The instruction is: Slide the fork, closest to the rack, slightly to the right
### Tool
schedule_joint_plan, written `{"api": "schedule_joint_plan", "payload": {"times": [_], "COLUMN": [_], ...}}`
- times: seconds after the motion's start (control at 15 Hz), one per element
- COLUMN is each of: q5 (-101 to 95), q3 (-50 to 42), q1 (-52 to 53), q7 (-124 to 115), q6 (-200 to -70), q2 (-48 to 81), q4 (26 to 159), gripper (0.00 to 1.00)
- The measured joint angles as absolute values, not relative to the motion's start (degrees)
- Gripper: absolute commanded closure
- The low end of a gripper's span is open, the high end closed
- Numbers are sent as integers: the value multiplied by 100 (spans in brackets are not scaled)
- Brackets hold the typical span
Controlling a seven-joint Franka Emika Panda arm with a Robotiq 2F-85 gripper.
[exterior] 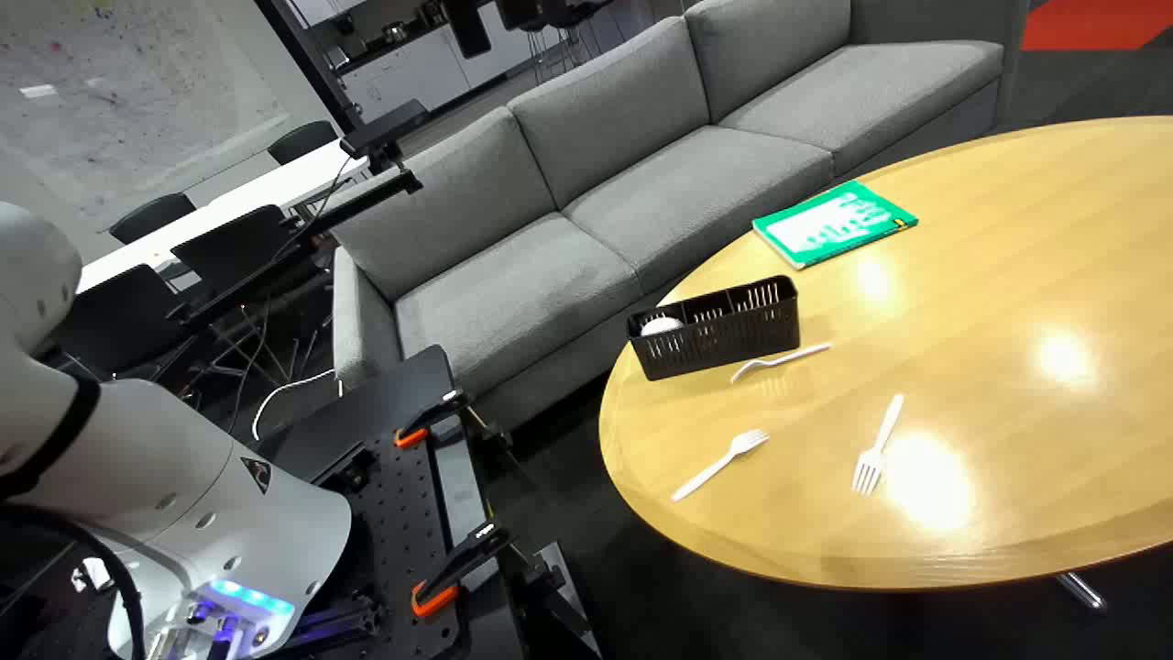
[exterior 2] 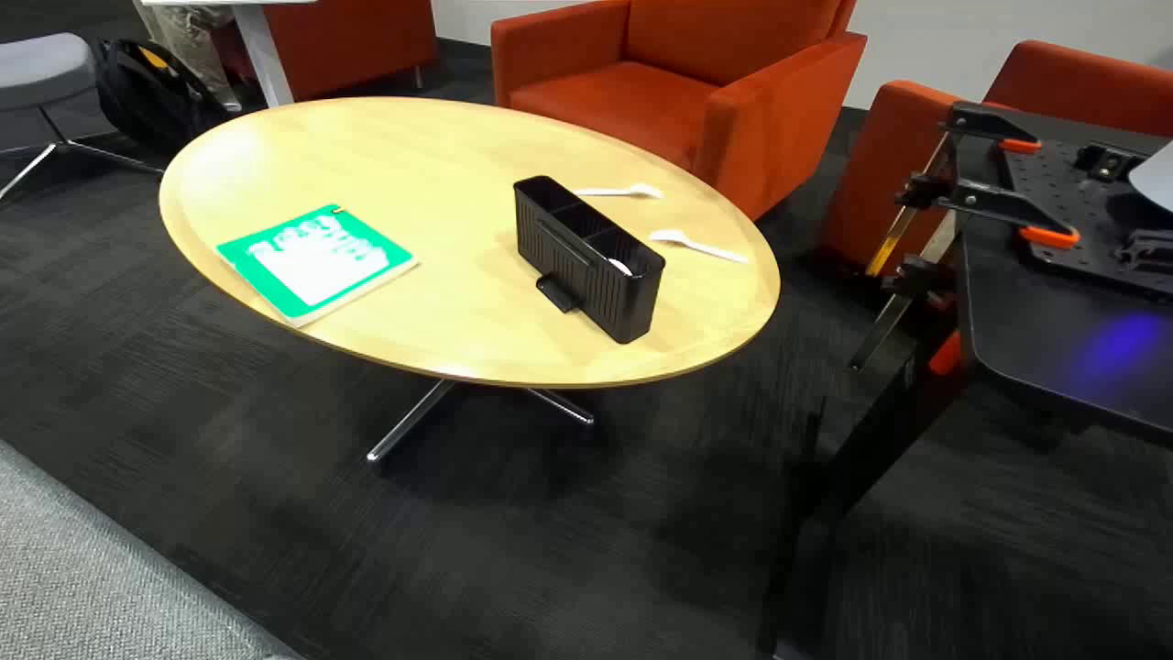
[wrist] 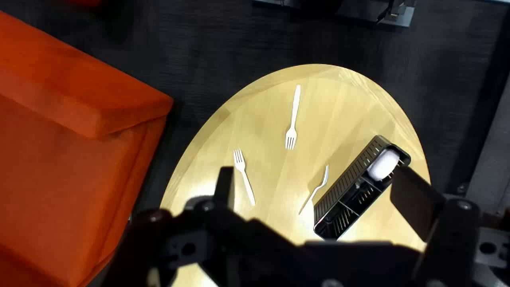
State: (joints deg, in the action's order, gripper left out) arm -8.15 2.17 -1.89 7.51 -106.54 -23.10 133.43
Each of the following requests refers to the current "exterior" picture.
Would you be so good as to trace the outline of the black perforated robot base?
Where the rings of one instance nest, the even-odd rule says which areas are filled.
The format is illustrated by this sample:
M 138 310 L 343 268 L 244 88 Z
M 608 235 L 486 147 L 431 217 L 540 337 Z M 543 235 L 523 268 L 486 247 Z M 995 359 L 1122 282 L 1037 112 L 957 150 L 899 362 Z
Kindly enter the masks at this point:
M 481 496 L 478 444 L 495 428 L 469 403 L 411 452 L 393 431 L 459 387 L 441 347 L 378 375 L 272 431 L 261 452 L 353 501 L 341 569 L 272 660 L 602 660 L 562 546 L 519 546 Z M 462 578 L 431 620 L 411 616 L 411 585 L 473 528 L 507 546 Z

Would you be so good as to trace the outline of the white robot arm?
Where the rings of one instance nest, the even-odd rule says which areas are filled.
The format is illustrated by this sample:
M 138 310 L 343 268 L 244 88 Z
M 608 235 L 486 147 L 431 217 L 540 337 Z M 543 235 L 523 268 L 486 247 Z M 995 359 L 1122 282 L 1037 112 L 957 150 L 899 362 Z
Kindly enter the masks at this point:
M 81 254 L 0 200 L 0 478 L 20 512 L 95 540 L 126 610 L 105 648 L 148 660 L 196 613 L 233 655 L 279 653 L 353 535 L 343 496 L 308 484 L 144 378 L 38 359 L 75 309 Z

